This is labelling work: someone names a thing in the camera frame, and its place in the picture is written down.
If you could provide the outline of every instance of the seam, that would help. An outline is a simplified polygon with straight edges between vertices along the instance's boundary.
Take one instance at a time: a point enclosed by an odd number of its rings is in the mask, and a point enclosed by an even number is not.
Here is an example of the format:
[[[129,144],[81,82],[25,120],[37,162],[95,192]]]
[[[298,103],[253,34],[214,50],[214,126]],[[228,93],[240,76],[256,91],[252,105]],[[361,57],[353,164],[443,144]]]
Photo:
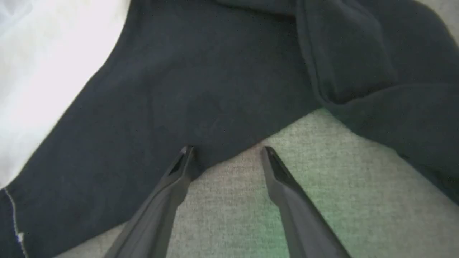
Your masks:
[[[19,232],[19,228],[17,226],[16,203],[14,202],[13,196],[11,196],[8,189],[5,187],[4,190],[5,190],[6,195],[8,196],[8,199],[10,199],[11,206],[13,208],[13,227],[14,227],[14,234],[16,235],[16,240],[21,246],[22,254],[24,255],[25,258],[28,258],[27,251],[24,246],[24,233]]]

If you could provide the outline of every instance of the clothing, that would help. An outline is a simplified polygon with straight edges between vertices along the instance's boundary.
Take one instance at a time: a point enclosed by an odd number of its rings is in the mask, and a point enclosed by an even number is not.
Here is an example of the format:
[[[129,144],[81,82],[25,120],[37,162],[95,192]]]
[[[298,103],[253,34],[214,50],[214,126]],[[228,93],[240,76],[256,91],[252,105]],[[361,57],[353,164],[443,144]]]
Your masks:
[[[411,1],[269,3],[132,0],[105,65],[7,187],[30,257],[128,220],[181,147],[204,171],[321,106],[459,200],[459,52],[438,17]],[[12,210],[0,192],[3,221]],[[22,256],[12,223],[0,250]]]

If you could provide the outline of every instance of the white fabric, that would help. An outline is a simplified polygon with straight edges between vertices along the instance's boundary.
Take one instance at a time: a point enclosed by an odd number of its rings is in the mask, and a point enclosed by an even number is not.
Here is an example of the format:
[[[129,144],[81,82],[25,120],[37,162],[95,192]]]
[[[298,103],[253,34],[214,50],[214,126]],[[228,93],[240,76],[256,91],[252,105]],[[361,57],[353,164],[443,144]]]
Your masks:
[[[102,66],[129,0],[41,0],[0,36],[0,189]]]

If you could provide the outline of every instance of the gray fabric surface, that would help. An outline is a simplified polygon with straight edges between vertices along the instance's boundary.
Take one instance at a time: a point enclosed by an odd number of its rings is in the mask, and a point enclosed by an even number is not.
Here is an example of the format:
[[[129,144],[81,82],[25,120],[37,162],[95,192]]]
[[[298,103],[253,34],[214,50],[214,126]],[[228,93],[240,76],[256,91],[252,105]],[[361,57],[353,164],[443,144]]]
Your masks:
[[[459,208],[396,153],[325,110],[300,119],[192,183],[168,257],[288,257],[259,157],[273,146],[355,258],[453,258]],[[102,257],[122,227],[59,256]]]

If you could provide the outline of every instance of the white stitching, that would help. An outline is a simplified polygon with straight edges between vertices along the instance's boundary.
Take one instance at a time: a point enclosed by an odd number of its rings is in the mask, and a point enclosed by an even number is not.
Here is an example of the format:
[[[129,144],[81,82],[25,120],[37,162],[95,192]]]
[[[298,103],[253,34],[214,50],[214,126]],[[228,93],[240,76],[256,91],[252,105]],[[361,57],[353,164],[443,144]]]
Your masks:
[[[4,188],[6,195],[10,199],[11,206],[13,207],[13,226],[14,226],[14,233],[16,234],[16,239],[19,245],[21,246],[22,253],[25,258],[28,258],[26,248],[24,246],[24,233],[19,232],[19,228],[17,227],[17,219],[16,219],[16,203],[13,200],[13,197],[11,196],[10,192],[8,189],[5,187]]]

